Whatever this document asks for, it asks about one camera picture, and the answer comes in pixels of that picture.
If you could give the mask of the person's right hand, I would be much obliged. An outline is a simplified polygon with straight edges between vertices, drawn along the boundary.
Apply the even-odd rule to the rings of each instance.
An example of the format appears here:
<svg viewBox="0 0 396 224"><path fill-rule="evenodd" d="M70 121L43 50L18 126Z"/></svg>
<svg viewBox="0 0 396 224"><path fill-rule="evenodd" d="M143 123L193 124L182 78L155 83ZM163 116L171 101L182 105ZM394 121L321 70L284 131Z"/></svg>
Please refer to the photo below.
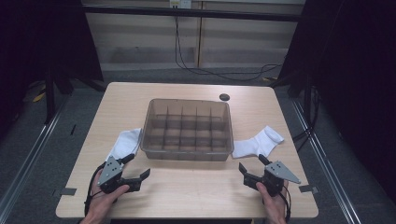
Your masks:
<svg viewBox="0 0 396 224"><path fill-rule="evenodd" d="M262 196L266 220L284 219L286 221L286 203L280 195L271 197L263 183L257 184L257 189Z"/></svg>

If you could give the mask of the brown translucent divided storage box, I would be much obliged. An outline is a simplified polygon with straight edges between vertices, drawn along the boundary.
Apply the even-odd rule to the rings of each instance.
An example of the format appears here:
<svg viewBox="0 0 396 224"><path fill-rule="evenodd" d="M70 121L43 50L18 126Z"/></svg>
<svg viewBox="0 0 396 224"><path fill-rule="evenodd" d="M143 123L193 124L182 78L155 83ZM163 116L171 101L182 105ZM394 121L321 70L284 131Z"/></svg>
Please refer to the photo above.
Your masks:
<svg viewBox="0 0 396 224"><path fill-rule="evenodd" d="M148 105L140 147L153 160L226 161L233 152L229 105L153 99Z"/></svg>

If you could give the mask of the white wall power outlet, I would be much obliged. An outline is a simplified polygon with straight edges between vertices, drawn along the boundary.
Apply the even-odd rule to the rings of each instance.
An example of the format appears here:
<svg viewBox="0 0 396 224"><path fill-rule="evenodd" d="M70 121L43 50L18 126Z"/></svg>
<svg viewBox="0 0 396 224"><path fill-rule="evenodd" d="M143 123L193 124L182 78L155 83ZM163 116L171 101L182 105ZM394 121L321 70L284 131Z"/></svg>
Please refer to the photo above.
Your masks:
<svg viewBox="0 0 396 224"><path fill-rule="evenodd" d="M191 9L191 0L169 0L170 8Z"/></svg>

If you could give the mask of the black curtain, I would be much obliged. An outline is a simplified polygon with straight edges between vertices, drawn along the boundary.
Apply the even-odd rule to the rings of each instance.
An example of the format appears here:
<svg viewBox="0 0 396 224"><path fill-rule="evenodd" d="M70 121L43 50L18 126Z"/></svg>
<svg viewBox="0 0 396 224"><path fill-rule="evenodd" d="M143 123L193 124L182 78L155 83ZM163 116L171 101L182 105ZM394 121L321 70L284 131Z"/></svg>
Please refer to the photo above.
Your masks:
<svg viewBox="0 0 396 224"><path fill-rule="evenodd" d="M355 155L396 201L396 0L305 0L279 74L307 83Z"/></svg>
<svg viewBox="0 0 396 224"><path fill-rule="evenodd" d="M0 0L0 136L30 84L44 80L68 94L73 78L105 89L82 0Z"/></svg>

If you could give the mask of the person's left hand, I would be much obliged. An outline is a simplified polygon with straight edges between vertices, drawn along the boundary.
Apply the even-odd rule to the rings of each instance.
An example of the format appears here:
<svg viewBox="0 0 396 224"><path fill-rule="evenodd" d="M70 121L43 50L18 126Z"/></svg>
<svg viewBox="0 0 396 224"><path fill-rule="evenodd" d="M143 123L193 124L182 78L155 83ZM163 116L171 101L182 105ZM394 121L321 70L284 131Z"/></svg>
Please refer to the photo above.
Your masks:
<svg viewBox="0 0 396 224"><path fill-rule="evenodd" d="M106 218L107 214L111 210L112 204L129 189L127 185L123 185L118 187L115 191L109 194L103 193L96 184L101 173L102 171L99 171L96 174L94 181L92 183L91 192L90 192L92 199L89 206L88 214L85 217Z"/></svg>

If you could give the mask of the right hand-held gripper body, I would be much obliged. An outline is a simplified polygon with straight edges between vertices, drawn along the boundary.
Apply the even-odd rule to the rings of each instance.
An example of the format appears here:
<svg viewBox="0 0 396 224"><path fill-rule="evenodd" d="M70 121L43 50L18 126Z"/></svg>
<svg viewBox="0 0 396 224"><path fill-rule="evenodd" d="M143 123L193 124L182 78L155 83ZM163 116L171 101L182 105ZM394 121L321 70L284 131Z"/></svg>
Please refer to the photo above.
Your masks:
<svg viewBox="0 0 396 224"><path fill-rule="evenodd" d="M301 183L301 180L281 161L270 162L264 166L263 184L272 197L282 191L285 180Z"/></svg>

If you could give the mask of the black horizontal metal bar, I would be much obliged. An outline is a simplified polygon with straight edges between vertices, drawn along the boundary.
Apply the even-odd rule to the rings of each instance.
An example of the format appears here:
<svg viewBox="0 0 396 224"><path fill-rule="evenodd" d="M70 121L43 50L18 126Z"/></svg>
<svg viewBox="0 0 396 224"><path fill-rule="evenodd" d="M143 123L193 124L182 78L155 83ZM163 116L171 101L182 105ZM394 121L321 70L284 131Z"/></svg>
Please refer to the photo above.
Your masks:
<svg viewBox="0 0 396 224"><path fill-rule="evenodd" d="M271 14L255 12L236 12L206 9L164 8L164 7L115 7L106 5L83 4L82 8L89 13L145 15L145 16L173 16L210 19L232 19L251 21L287 21L298 22L306 20L301 15Z"/></svg>

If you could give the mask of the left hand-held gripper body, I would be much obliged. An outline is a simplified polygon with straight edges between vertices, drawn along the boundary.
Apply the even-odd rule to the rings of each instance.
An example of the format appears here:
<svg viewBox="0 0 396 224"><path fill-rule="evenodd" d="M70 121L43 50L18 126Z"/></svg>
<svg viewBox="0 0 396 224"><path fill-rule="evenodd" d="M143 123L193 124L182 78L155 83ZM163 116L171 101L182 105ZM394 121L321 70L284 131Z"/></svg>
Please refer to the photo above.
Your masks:
<svg viewBox="0 0 396 224"><path fill-rule="evenodd" d="M99 176L97 186L102 192L111 193L120 186L121 175L121 163L113 156L109 156Z"/></svg>

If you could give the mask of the white sock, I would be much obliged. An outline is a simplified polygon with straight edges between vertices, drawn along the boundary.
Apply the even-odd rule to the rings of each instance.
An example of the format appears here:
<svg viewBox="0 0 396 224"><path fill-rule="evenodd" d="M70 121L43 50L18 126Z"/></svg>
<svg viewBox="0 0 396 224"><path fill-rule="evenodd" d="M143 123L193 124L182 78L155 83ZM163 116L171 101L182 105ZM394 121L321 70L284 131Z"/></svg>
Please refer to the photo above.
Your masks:
<svg viewBox="0 0 396 224"><path fill-rule="evenodd" d="M122 131L106 157L106 161L113 157L114 159L123 159L131 154L136 154L141 141L142 129L137 128L129 131Z"/></svg>
<svg viewBox="0 0 396 224"><path fill-rule="evenodd" d="M266 126L248 140L234 141L232 156L234 159L259 155L267 157L271 151L283 141L284 138L279 133L271 127Z"/></svg>

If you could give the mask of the black metal stand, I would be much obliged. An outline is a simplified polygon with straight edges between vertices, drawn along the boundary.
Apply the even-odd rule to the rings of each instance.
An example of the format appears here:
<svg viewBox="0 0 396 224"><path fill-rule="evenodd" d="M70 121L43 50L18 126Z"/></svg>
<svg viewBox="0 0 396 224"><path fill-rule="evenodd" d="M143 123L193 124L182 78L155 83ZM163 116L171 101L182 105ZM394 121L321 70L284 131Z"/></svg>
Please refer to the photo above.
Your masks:
<svg viewBox="0 0 396 224"><path fill-rule="evenodd" d="M46 124L49 124L56 113L55 96L54 96L54 80L51 73L51 68L49 67L45 77L46 85L46 105L47 105L47 115Z"/></svg>
<svg viewBox="0 0 396 224"><path fill-rule="evenodd" d="M294 143L303 140L297 147L297 152L300 152L304 145L315 135L315 126L318 120L319 96L311 76L308 76L304 83L303 102L301 104L294 103L294 105L304 129L292 138Z"/></svg>

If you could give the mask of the metal floor rail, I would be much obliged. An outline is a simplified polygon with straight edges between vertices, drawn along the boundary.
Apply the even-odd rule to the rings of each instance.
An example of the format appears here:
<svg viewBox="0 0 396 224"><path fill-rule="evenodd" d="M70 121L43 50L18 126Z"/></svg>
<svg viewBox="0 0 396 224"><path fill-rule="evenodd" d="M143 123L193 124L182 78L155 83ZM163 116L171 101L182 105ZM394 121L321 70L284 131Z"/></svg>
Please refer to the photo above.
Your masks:
<svg viewBox="0 0 396 224"><path fill-rule="evenodd" d="M4 196L0 200L0 223L4 224L9 216L15 202L21 194L21 190L25 185L32 168L35 166L37 158L42 153L43 148L46 146L50 136L55 129L59 117L64 110L65 105L69 100L69 96L63 96L59 107L55 110L52 117L44 124L40 131L35 143L29 151L29 154L23 161L18 170L15 178L11 182L9 188L5 192Z"/></svg>
<svg viewBox="0 0 396 224"><path fill-rule="evenodd" d="M357 210L355 209L355 206L353 205L352 201L347 195L345 188L341 184L336 172L334 171L332 164L318 139L318 136L315 134L313 129L308 128L308 122L304 118L303 106L295 100L292 101L292 104L298 120L304 128L304 133L307 136L307 140L316 154L318 163L327 178L330 188L332 189L332 193L338 202L347 223L361 224L361 219L357 213Z"/></svg>

